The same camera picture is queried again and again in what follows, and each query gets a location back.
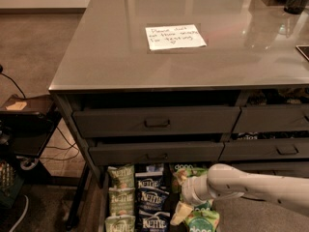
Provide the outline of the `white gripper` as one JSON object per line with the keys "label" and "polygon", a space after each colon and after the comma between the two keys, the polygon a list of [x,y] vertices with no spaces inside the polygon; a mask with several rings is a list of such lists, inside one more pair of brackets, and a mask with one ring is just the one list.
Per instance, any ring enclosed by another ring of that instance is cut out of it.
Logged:
{"label": "white gripper", "polygon": [[208,176],[190,177],[182,185],[183,201],[179,201],[170,224],[177,226],[193,211],[192,206],[204,204],[214,199],[215,192],[208,184]]}

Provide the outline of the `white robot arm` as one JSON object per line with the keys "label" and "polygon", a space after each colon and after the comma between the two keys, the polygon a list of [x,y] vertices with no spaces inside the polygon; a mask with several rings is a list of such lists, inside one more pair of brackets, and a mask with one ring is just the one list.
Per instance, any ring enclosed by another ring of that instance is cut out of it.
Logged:
{"label": "white robot arm", "polygon": [[308,179],[247,173],[218,163],[207,174],[189,177],[183,182],[183,200],[178,202],[170,224],[179,225],[194,207],[207,200],[237,198],[245,194],[309,216]]}

